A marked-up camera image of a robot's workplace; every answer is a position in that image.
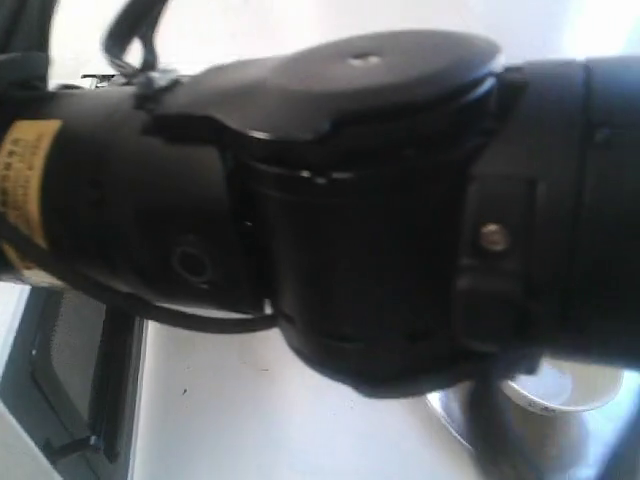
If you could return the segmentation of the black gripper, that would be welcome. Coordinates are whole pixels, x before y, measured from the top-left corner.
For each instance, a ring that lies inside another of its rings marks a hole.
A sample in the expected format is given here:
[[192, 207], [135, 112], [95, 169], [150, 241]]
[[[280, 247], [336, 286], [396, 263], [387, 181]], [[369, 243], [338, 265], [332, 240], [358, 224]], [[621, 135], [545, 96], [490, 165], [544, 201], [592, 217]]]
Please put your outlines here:
[[102, 89], [1, 88], [1, 277], [185, 330], [269, 330], [225, 151], [232, 64]]

